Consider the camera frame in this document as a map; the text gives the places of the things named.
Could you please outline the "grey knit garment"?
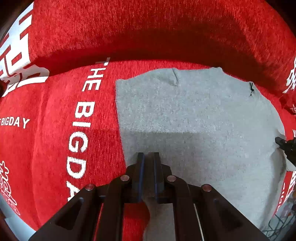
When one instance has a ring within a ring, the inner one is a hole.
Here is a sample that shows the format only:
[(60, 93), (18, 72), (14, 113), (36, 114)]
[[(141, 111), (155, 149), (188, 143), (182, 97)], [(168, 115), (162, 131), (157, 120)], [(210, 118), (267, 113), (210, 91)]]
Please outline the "grey knit garment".
[(204, 70), (157, 69), (116, 82), (126, 165), (139, 152), (187, 183), (212, 185), (257, 228), (270, 221), (288, 168), (275, 143), (285, 130), (252, 82)]

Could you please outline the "red blanket with white lettering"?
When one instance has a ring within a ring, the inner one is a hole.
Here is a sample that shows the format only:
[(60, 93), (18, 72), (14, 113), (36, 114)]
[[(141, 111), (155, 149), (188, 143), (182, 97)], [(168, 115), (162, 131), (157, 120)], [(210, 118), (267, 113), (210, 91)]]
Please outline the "red blanket with white lettering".
[(295, 125), (295, 35), (266, 1), (34, 1), (1, 41), (1, 164), (37, 230), (87, 182), (125, 171), (115, 81), (221, 67)]

